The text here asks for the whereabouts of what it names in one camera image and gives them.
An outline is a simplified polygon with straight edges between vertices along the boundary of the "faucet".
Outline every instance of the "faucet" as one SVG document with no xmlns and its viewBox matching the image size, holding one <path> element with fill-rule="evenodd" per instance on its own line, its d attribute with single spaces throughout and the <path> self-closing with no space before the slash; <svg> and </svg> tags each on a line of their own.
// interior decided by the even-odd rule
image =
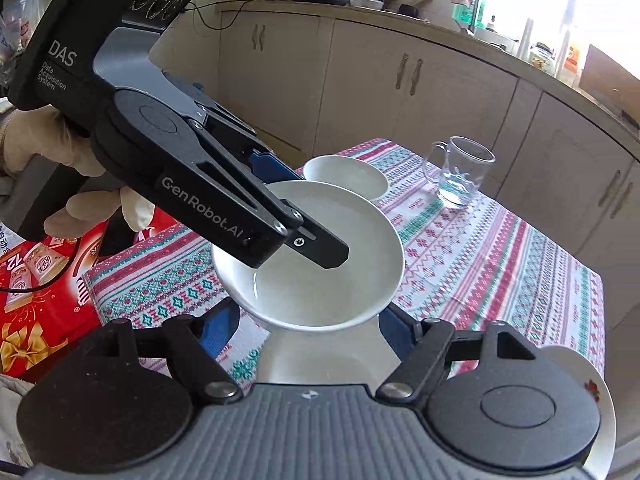
<svg viewBox="0 0 640 480">
<path fill-rule="evenodd" d="M 471 7 L 473 9 L 471 13 L 471 23 L 467 28 L 460 27 L 460 32 L 472 36 L 476 31 L 476 20 L 478 19 L 478 11 L 480 9 L 480 0 L 471 0 Z"/>
</svg>

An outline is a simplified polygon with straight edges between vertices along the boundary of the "bottle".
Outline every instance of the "bottle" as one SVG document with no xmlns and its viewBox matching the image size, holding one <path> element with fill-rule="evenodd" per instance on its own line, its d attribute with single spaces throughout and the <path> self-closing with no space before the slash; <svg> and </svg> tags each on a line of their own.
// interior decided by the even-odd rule
<svg viewBox="0 0 640 480">
<path fill-rule="evenodd" d="M 491 32 L 495 32 L 495 14 L 492 14 L 491 21 L 486 24 L 486 30 L 490 30 Z"/>
<path fill-rule="evenodd" d="M 551 49 L 544 43 L 536 43 L 529 51 L 529 64 L 532 64 L 538 70 L 553 75 L 554 60 L 551 57 Z"/>
<path fill-rule="evenodd" d="M 478 16 L 476 17 L 476 27 L 484 28 L 482 24 L 482 15 L 484 14 L 485 0 L 480 0 L 478 7 Z M 458 22 L 471 23 L 471 16 L 473 15 L 473 9 L 460 4 L 453 5 L 453 13 L 451 17 Z"/>
</svg>

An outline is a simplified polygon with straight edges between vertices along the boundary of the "cabinet handle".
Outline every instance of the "cabinet handle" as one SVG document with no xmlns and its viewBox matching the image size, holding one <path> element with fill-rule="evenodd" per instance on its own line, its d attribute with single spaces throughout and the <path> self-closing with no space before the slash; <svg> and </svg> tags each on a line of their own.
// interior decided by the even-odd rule
<svg viewBox="0 0 640 480">
<path fill-rule="evenodd" d="M 260 36 L 258 37 L 258 41 L 260 42 L 260 52 L 262 52 L 262 48 L 263 48 L 263 44 L 262 44 L 262 40 L 264 39 L 264 29 L 267 28 L 266 25 L 262 26 L 262 30 L 260 31 Z"/>
<path fill-rule="evenodd" d="M 617 170 L 615 175 L 611 179 L 611 182 L 609 182 L 607 189 L 604 190 L 604 195 L 598 201 L 598 207 L 602 207 L 604 203 L 607 201 L 607 198 L 609 198 L 609 193 L 611 193 L 611 190 L 616 185 L 616 182 L 618 181 L 620 175 L 621 175 L 620 170 Z"/>
<path fill-rule="evenodd" d="M 406 67 L 406 62 L 409 60 L 409 55 L 404 54 L 402 56 L 402 61 L 400 62 L 400 66 L 398 67 L 398 77 L 396 78 L 396 90 L 399 90 L 402 85 L 402 78 L 404 77 L 404 67 Z"/>
<path fill-rule="evenodd" d="M 251 35 L 251 41 L 254 42 L 254 50 L 255 50 L 255 47 L 258 46 L 257 35 L 258 35 L 258 24 L 256 23 L 254 26 L 254 33 Z"/>
<path fill-rule="evenodd" d="M 610 218 L 612 220 L 616 217 L 616 215 L 620 212 L 620 210 L 625 205 L 626 201 L 629 199 L 629 195 L 631 194 L 631 190 L 633 188 L 634 188 L 634 183 L 633 182 L 629 182 L 626 185 L 625 192 L 622 194 L 622 196 L 620 197 L 620 200 L 618 200 L 618 203 L 616 204 L 615 208 L 613 208 L 613 211 L 611 212 Z"/>
<path fill-rule="evenodd" d="M 415 87 L 418 85 L 418 81 L 420 81 L 420 69 L 423 63 L 424 61 L 420 58 L 415 65 L 414 76 L 411 79 L 411 91 L 409 92 L 411 95 L 415 95 Z"/>
</svg>

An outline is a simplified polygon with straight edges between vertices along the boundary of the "screw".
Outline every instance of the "screw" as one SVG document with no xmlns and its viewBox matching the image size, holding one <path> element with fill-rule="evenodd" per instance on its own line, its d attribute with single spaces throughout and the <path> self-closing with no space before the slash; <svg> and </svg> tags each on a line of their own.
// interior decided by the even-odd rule
<svg viewBox="0 0 640 480">
<path fill-rule="evenodd" d="M 205 384 L 204 392 L 214 399 L 228 399 L 238 392 L 238 387 L 227 381 L 216 381 L 215 383 Z"/>
<path fill-rule="evenodd" d="M 411 386 L 404 383 L 387 383 L 380 386 L 380 394 L 387 399 L 406 399 L 413 392 Z"/>
<path fill-rule="evenodd" d="M 282 225 L 282 222 L 280 222 L 279 220 L 274 220 L 273 221 L 273 226 L 276 228 L 276 230 L 281 234 L 281 235 L 286 235 L 287 234 L 287 228 L 284 227 L 284 225 Z"/>
</svg>

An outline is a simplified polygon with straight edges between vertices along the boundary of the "plastic bag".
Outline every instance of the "plastic bag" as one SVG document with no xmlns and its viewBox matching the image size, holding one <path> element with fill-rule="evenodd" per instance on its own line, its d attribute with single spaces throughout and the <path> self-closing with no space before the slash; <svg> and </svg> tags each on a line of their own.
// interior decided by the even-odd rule
<svg viewBox="0 0 640 480">
<path fill-rule="evenodd" d="M 40 0 L 26 0 L 22 11 L 22 19 L 20 20 L 20 46 L 22 48 L 27 48 L 41 17 L 42 4 Z"/>
<path fill-rule="evenodd" d="M 19 54 L 27 47 L 43 14 L 40 0 L 18 0 L 0 18 L 0 85 L 14 77 Z"/>
</svg>

